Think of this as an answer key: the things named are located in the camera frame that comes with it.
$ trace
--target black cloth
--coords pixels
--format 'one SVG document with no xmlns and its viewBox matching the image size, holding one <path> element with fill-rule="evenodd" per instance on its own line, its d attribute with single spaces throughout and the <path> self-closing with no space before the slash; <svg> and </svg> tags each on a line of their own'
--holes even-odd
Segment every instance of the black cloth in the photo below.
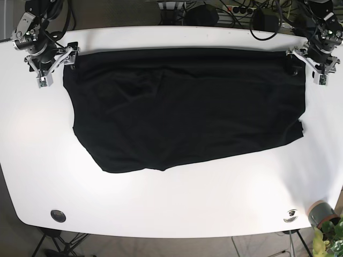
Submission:
<svg viewBox="0 0 343 257">
<path fill-rule="evenodd" d="M 181 48 L 100 52 L 64 68 L 74 132 L 103 171 L 204 162 L 301 138 L 305 74 L 285 52 Z"/>
</svg>

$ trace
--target black cable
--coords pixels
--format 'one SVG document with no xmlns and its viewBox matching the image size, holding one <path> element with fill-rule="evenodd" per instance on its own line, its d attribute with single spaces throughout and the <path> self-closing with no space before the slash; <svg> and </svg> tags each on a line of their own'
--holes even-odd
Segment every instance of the black cable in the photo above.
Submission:
<svg viewBox="0 0 343 257">
<path fill-rule="evenodd" d="M 64 37 L 66 31 L 68 30 L 69 27 L 69 23 L 70 23 L 70 17 L 71 17 L 71 0 L 68 0 L 68 13 L 66 15 L 66 20 L 64 23 L 64 27 L 62 29 L 61 32 L 52 32 L 51 35 L 53 36 L 53 38 L 58 41 L 60 40 L 62 37 Z"/>
<path fill-rule="evenodd" d="M 310 249 L 307 247 L 307 244 L 305 243 L 305 241 L 304 241 L 304 239 L 302 238 L 301 234 L 299 233 L 299 230 L 297 230 L 296 233 L 298 234 L 298 236 L 299 236 L 299 238 L 300 238 L 302 244 L 304 245 L 304 247 L 305 247 L 307 253 L 309 254 L 310 257 L 312 257 L 312 253 L 311 253 Z"/>
<path fill-rule="evenodd" d="M 1 40 L 0 40 L 0 43 L 2 43 L 2 42 L 7 42 L 7 41 L 11 41 L 11 39 L 1 39 Z"/>
<path fill-rule="evenodd" d="M 219 0 L 224 6 L 226 6 L 226 4 L 222 1 L 222 0 Z M 242 24 L 240 23 L 240 21 L 239 20 L 237 20 L 237 18 L 235 17 L 235 15 L 232 13 L 232 11 L 230 10 L 230 9 L 227 9 L 228 11 L 229 11 L 229 13 L 232 15 L 232 17 L 233 17 L 233 19 L 235 20 L 235 23 L 236 23 L 236 21 L 237 21 L 237 23 L 241 26 L 241 28 L 244 28 L 243 26 L 242 26 Z"/>
<path fill-rule="evenodd" d="M 70 0 L 70 2 L 68 2 L 68 5 L 69 5 L 71 15 L 72 15 L 73 21 L 74 21 L 74 25 L 73 25 L 73 28 L 71 30 L 74 31 L 77 23 L 76 23 L 75 13 L 74 13 L 73 5 L 72 5 L 72 0 Z"/>
<path fill-rule="evenodd" d="M 42 26 L 42 14 L 41 14 L 41 3 L 42 3 L 42 2 L 40 1 L 40 3 L 38 4 L 38 13 L 39 13 L 38 21 L 39 21 L 39 26 L 40 26 L 40 28 L 41 28 L 41 31 L 43 32 L 43 34 L 44 34 L 51 42 L 53 42 L 54 44 L 58 45 L 59 47 L 62 47 L 63 49 L 65 49 L 64 46 L 62 46 L 61 44 L 59 44 L 59 43 L 57 43 L 55 40 L 53 40 L 53 39 L 50 37 L 49 33 L 46 32 L 46 30 L 43 28 L 43 26 Z"/>
<path fill-rule="evenodd" d="M 265 39 L 260 39 L 260 38 L 258 38 L 257 36 L 254 35 L 254 33 L 252 32 L 252 29 L 251 29 L 252 21 L 253 21 L 253 18 L 255 17 L 255 15 L 256 15 L 257 10 L 261 9 L 261 8 L 264 6 L 264 4 L 261 4 L 261 5 L 256 9 L 256 11 L 253 13 L 253 15 L 252 15 L 252 17 L 251 17 L 251 19 L 250 19 L 250 22 L 249 22 L 249 30 L 250 30 L 250 33 L 251 33 L 251 35 L 252 35 L 255 39 L 257 39 L 257 40 L 259 40 L 259 41 L 267 41 L 267 40 L 269 40 L 269 39 L 272 39 L 272 38 L 275 37 L 275 36 L 279 33 L 279 31 L 281 30 L 284 14 L 283 14 L 283 12 L 282 12 L 282 8 L 281 8 L 281 6 L 280 6 L 279 0 L 275 0 L 275 3 L 276 3 L 276 5 L 277 5 L 277 7 L 278 7 L 278 11 L 279 11 L 279 15 L 280 15 L 280 24 L 279 24 L 279 27 L 278 27 L 277 31 L 275 31 L 273 35 L 271 35 L 271 36 L 269 36 L 269 37 L 267 37 L 267 38 L 265 38 Z"/>
<path fill-rule="evenodd" d="M 160 26 L 160 25 L 162 24 L 162 22 L 163 22 L 163 17 L 162 17 L 162 13 L 161 13 L 161 20 L 160 20 L 160 22 L 157 24 L 157 26 Z"/>
<path fill-rule="evenodd" d="M 240 17 L 238 20 L 244 19 L 244 18 L 246 18 L 246 17 L 249 16 L 249 15 L 250 15 L 250 14 L 248 13 L 248 14 L 246 14 L 246 15 Z"/>
<path fill-rule="evenodd" d="M 188 7 L 186 7 L 186 10 L 192 9 L 194 6 L 196 6 L 197 2 L 191 2 Z"/>
<path fill-rule="evenodd" d="M 232 22 L 231 22 L 231 24 L 229 24 L 229 25 L 231 26 L 231 28 L 233 28 L 233 27 L 236 25 L 236 20 L 235 20 L 235 17 L 234 17 L 233 14 L 231 14 L 231 13 L 229 13 L 229 12 L 227 12 L 227 11 L 224 11 L 223 9 L 217 8 L 217 7 L 216 7 L 216 9 L 217 9 L 217 10 L 220 10 L 220 11 L 222 11 L 222 12 L 225 12 L 225 13 L 227 13 L 229 16 L 231 16 Z"/>
</svg>

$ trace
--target electronic device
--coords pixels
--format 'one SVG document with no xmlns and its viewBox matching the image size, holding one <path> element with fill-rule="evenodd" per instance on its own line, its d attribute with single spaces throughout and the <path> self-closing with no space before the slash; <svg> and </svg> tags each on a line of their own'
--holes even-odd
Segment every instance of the electronic device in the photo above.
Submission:
<svg viewBox="0 0 343 257">
<path fill-rule="evenodd" d="M 61 12 L 64 0 L 28 0 L 25 3 L 25 13 L 21 18 L 17 28 L 13 31 L 12 42 L 17 50 L 26 50 L 29 52 L 25 61 L 29 64 L 30 71 L 37 73 L 39 87 L 50 86 L 53 83 L 52 72 L 61 63 L 71 65 L 74 68 L 79 48 L 78 43 L 69 43 L 66 47 L 60 45 L 60 40 L 70 21 L 71 8 L 68 9 L 68 15 L 65 26 L 61 32 L 48 33 L 46 28 L 51 20 L 54 20 Z M 290 21 L 280 7 L 278 0 L 274 0 L 279 12 L 279 28 L 270 37 L 266 39 L 257 38 L 250 28 L 251 34 L 258 40 L 269 40 L 273 38 L 280 28 L 283 21 L 290 24 L 302 36 L 308 39 L 308 42 L 301 48 L 289 49 L 286 54 L 290 59 L 299 59 L 311 67 L 313 70 L 314 81 L 320 85 L 327 84 L 327 76 L 335 72 L 335 65 L 340 63 L 337 57 L 332 56 L 335 47 L 342 43 L 343 28 L 338 22 L 337 16 L 333 13 L 332 0 L 297 0 L 300 9 L 300 16 L 308 19 L 312 26 L 301 26 L 296 22 Z M 260 4 L 252 13 L 252 19 L 258 9 L 263 8 Z M 232 8 L 228 10 L 233 12 L 251 12 L 250 10 L 241 10 Z M 294 65 L 292 74 L 297 74 L 299 65 Z"/>
<path fill-rule="evenodd" d="M 64 0 L 26 1 L 25 13 L 12 33 L 14 48 L 29 53 L 24 61 L 29 64 L 29 71 L 37 73 L 39 87 L 47 87 L 53 83 L 52 73 L 61 63 L 74 68 L 79 52 L 77 42 L 69 43 L 66 47 L 57 43 L 64 36 L 70 22 L 70 0 L 67 1 L 69 8 L 63 30 L 52 33 L 46 31 L 49 22 L 61 13 L 63 2 Z"/>
</svg>

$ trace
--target power strip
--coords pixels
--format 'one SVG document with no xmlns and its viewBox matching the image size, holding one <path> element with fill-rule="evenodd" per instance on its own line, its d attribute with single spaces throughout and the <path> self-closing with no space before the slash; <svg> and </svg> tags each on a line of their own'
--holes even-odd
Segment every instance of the power strip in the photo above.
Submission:
<svg viewBox="0 0 343 257">
<path fill-rule="evenodd" d="M 246 8 L 243 6 L 237 6 L 237 5 L 223 5 L 222 9 L 224 11 L 231 11 L 236 17 L 248 17 L 250 18 L 256 8 Z"/>
</svg>

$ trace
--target gray floor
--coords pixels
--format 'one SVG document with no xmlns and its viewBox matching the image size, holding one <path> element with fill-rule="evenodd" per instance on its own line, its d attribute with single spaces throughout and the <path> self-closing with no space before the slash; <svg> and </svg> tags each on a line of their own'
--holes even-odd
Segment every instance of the gray floor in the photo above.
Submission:
<svg viewBox="0 0 343 257">
<path fill-rule="evenodd" d="M 24 2 L 15 0 L 14 21 L 16 25 L 24 13 Z M 157 25 L 160 11 L 154 2 L 145 0 L 73 0 L 77 18 L 76 29 Z M 66 9 L 50 24 L 49 30 L 61 30 Z M 312 229 L 301 230 L 305 241 L 311 245 Z M 0 256 L 31 256 L 42 234 L 33 227 L 22 223 L 16 216 L 2 172 L 0 172 Z M 65 239 L 74 233 L 63 232 Z M 283 250 L 289 250 L 289 238 L 281 233 L 242 236 L 234 238 L 241 257 L 267 257 Z M 308 256 L 297 236 L 294 236 L 297 257 Z M 42 249 L 54 249 L 46 239 Z M 95 254 L 97 257 L 236 257 L 231 238 L 205 239 L 146 239 L 91 235 L 80 245 L 79 254 Z"/>
</svg>

